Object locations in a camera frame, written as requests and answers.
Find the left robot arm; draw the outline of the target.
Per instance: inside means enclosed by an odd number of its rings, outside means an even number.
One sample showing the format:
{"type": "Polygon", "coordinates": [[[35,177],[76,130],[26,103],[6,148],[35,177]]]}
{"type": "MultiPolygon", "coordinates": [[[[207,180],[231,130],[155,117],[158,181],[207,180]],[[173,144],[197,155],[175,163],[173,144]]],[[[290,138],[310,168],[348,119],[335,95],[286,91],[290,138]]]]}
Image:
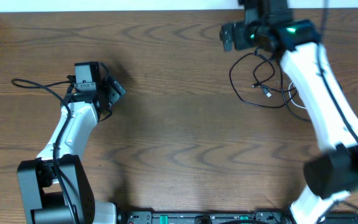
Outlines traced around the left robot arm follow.
{"type": "Polygon", "coordinates": [[[117,223],[117,208],[95,199],[81,163],[92,130],[112,115],[126,94],[102,62],[75,64],[60,101],[60,120],[49,142],[22,161],[17,179],[27,223],[117,223]]]}

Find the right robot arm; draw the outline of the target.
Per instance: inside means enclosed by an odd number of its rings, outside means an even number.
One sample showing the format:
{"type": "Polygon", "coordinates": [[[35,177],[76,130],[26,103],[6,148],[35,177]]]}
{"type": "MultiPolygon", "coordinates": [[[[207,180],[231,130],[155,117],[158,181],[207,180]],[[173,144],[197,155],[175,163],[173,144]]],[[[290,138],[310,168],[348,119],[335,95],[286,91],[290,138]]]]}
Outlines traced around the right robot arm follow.
{"type": "Polygon", "coordinates": [[[303,168],[306,186],[280,223],[322,223],[358,189],[358,118],[338,84],[323,45],[324,26],[295,20],[286,1],[242,1],[244,19],[221,27],[225,51],[272,54],[300,94],[321,157],[303,168]]]}

